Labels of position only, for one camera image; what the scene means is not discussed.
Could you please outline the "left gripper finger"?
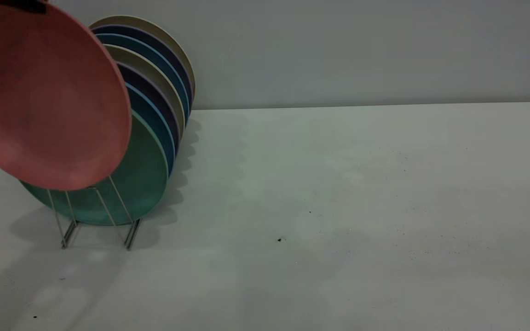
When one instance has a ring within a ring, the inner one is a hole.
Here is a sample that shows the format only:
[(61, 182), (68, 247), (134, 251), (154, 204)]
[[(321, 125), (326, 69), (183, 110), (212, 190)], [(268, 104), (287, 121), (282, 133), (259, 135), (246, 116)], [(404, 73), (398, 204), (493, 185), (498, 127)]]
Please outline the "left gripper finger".
[(0, 5), (24, 12), (46, 13), (46, 1), (41, 0), (0, 0)]

